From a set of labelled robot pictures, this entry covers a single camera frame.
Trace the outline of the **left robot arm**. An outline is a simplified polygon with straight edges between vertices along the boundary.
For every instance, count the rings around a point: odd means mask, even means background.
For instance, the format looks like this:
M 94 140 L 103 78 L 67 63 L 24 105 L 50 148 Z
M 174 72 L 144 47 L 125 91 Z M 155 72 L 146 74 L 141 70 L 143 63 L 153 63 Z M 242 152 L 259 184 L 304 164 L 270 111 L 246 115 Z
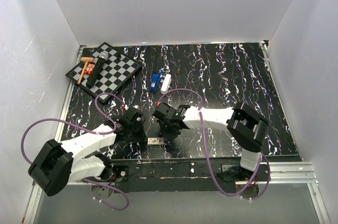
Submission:
M 144 121 L 142 112 L 132 107 L 117 121 L 107 120 L 92 133 L 61 143 L 51 139 L 39 151 L 28 174 L 50 197 L 77 180 L 94 177 L 106 182 L 116 173 L 112 160 L 100 153 L 100 149 L 119 141 L 143 140 Z

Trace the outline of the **white stapler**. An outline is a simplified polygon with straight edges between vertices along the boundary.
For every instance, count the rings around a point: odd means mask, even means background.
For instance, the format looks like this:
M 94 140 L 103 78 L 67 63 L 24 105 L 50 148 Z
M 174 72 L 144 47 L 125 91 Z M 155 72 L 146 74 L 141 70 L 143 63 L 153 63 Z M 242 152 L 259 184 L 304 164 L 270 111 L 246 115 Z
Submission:
M 170 83 L 171 83 L 171 74 L 167 73 L 163 82 L 162 82 L 162 86 L 161 86 L 161 89 L 160 89 L 162 94 L 165 94 L 165 93 L 168 92 Z

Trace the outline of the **blue stapler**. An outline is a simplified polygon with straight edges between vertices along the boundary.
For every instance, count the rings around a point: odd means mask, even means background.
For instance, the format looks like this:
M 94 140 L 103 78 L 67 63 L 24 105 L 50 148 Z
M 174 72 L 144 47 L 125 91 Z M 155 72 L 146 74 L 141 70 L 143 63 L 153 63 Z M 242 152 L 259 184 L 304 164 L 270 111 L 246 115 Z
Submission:
M 149 90 L 155 92 L 161 79 L 162 71 L 153 73 Z

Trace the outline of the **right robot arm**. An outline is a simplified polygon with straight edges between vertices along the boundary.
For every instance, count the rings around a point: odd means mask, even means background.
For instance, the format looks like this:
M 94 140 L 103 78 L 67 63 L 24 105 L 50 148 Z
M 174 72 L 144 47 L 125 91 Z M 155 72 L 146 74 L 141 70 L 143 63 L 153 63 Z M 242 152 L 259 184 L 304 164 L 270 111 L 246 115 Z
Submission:
M 160 103 L 153 116 L 163 137 L 172 140 L 183 129 L 210 128 L 226 131 L 242 148 L 239 167 L 219 176 L 233 181 L 251 180 L 258 174 L 258 160 L 269 128 L 269 121 L 249 105 L 239 102 L 233 108 L 211 109 L 180 105 L 177 109 Z

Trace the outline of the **staple box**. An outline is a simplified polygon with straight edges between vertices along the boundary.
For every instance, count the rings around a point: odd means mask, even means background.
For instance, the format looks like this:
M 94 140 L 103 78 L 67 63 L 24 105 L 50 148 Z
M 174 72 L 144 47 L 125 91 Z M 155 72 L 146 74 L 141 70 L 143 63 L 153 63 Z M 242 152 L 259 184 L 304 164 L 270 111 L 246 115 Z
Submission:
M 162 137 L 151 137 L 147 139 L 148 145 L 163 145 L 164 139 Z

